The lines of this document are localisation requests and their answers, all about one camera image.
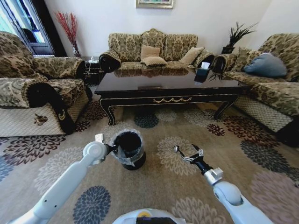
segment green plant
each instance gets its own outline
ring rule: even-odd
[[[232,48],[234,47],[234,45],[242,39],[242,37],[244,37],[247,34],[251,34],[253,32],[255,32],[255,30],[250,30],[251,28],[253,28],[256,24],[253,24],[247,28],[241,29],[244,26],[245,23],[243,23],[242,25],[239,26],[239,23],[237,22],[237,28],[232,27],[230,29],[230,34],[229,34],[229,44],[226,46],[228,48]]]

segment vase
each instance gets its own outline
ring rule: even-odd
[[[222,54],[231,54],[235,48],[233,47],[223,47]]]
[[[79,52],[77,43],[74,42],[72,45],[73,45],[73,53],[74,53],[74,56],[75,56],[75,57],[81,57],[81,54],[80,54],[80,52]]]

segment table leg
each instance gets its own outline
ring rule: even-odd
[[[103,109],[103,111],[107,114],[107,117],[109,118],[109,126],[115,125],[115,116],[113,111],[111,110],[111,105],[109,105],[109,100],[100,99],[100,105]]]
[[[214,119],[215,120],[219,120],[221,119],[222,114],[231,106],[235,103],[235,101],[237,101],[237,99],[239,98],[239,96],[234,96],[232,97],[231,100],[224,102],[219,109],[215,112],[214,114]]]

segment floral rug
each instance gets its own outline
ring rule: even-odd
[[[200,171],[173,152],[174,145],[180,145],[192,155],[191,143],[274,223],[299,223],[299,151],[277,142],[233,108],[215,121],[216,109],[213,104],[117,107],[117,125],[108,126],[95,96],[71,135],[1,138],[0,223],[31,209],[68,166],[82,158],[84,146],[96,134],[104,133],[109,142],[124,128],[140,131],[145,164],[129,171],[107,156],[89,168],[51,224],[111,224],[141,208],[167,210],[194,224],[232,223]]]

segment floral sofa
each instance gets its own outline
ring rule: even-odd
[[[0,137],[70,134],[91,99],[85,63],[34,58],[15,35],[0,32]]]
[[[286,77],[257,77],[245,72],[231,71],[238,58],[236,54],[217,56],[212,70],[223,74],[226,78],[252,86],[248,95],[241,96],[235,105],[277,133],[280,140],[297,145],[299,143],[299,34],[272,35],[259,51],[270,52],[279,57],[287,67]]]
[[[195,59],[193,65],[185,65],[179,60],[191,49],[196,47],[198,37],[191,34],[164,34],[156,29],[145,31],[143,34],[118,34],[109,35],[109,51],[100,55],[101,69],[112,72],[115,69],[141,73],[147,69],[141,64],[142,45],[159,47],[160,57],[167,61],[167,69],[189,68],[201,66],[203,61],[212,63],[214,55],[203,50]]]

